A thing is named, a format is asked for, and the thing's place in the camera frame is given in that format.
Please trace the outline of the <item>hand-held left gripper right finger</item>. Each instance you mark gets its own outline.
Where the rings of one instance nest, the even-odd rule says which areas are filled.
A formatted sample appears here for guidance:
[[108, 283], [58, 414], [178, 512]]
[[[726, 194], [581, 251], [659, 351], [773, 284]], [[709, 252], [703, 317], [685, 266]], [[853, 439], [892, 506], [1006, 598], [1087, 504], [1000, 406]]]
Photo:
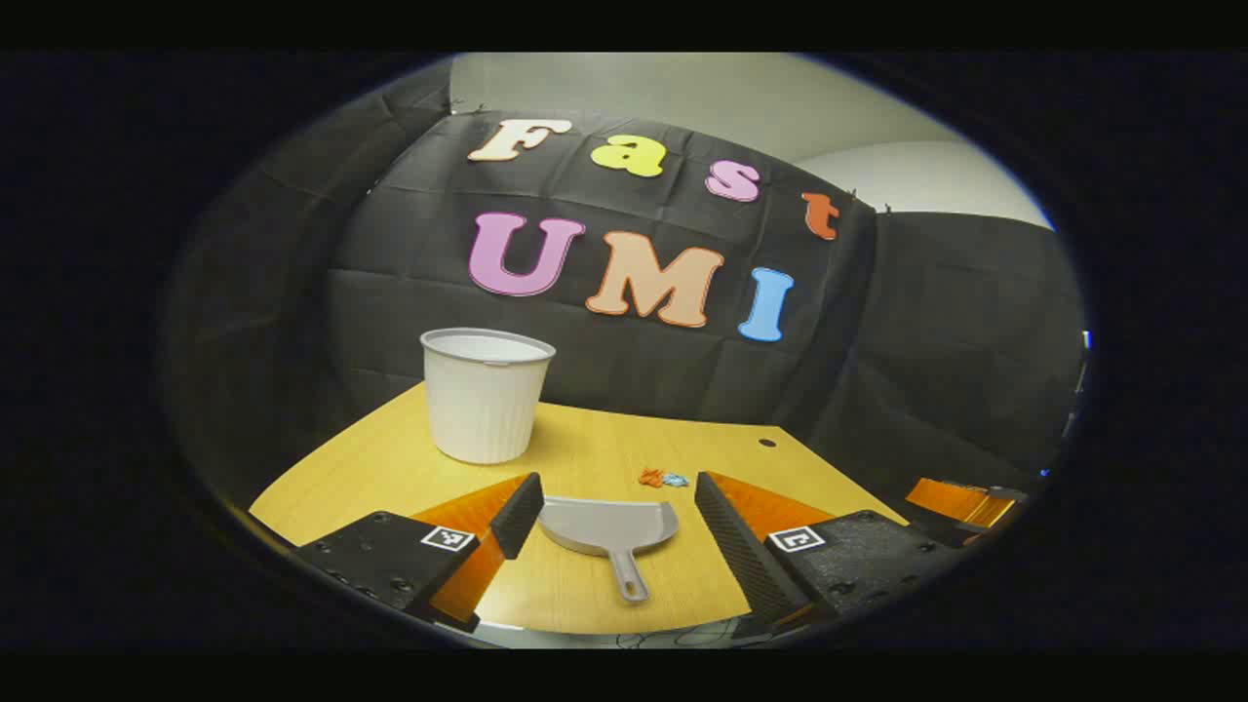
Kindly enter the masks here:
[[700, 472], [694, 497], [749, 605], [733, 640], [855, 622], [966, 556], [877, 511], [834, 516], [723, 473]]

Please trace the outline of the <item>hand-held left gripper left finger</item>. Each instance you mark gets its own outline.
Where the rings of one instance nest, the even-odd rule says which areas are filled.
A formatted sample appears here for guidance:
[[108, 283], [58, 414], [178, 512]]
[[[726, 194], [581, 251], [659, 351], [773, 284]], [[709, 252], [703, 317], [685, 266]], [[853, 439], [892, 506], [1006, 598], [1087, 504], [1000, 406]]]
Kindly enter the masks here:
[[478, 605], [543, 506], [539, 475], [525, 473], [411, 516], [371, 512], [295, 553], [371, 600], [472, 635]]

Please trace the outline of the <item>grey plastic dustpan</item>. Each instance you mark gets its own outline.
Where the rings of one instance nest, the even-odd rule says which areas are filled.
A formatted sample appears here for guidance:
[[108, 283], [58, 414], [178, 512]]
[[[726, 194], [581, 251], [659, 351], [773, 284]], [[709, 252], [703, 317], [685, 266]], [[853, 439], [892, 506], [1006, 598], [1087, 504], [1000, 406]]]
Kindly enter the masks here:
[[629, 605], [650, 600], [636, 556], [661, 547], [681, 527], [669, 502], [554, 496], [545, 497], [538, 522], [557, 545], [608, 560], [619, 595]]

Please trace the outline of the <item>white ribbed garbage bin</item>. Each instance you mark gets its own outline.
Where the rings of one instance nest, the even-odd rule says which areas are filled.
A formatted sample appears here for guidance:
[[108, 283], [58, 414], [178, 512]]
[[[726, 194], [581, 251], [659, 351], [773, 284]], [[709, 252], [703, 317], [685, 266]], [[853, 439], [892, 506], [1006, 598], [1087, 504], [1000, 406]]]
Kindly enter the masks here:
[[421, 334], [428, 421], [436, 448], [470, 465], [525, 453], [557, 347], [490, 329]]

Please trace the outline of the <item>yellow wooden desktop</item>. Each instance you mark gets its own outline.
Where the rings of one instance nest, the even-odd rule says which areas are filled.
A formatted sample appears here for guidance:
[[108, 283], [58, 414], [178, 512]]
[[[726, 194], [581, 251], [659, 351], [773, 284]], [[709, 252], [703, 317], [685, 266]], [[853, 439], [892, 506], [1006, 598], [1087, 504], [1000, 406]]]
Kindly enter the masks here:
[[[774, 440], [775, 448], [759, 443]], [[548, 496], [666, 501], [681, 521], [661, 547], [638, 556], [646, 603], [619, 595], [605, 557], [575, 555], [535, 527], [478, 605], [483, 625], [557, 635], [641, 635], [690, 628], [748, 612], [743, 591], [694, 502], [694, 488], [651, 488], [645, 470], [694, 481], [710, 471], [774, 490], [835, 516], [900, 515], [776, 426], [723, 425], [540, 403], [525, 453], [504, 465], [446, 457], [429, 431], [424, 385], [374, 408], [300, 458], [250, 512], [302, 546], [377, 510], [419, 513], [527, 472]]]

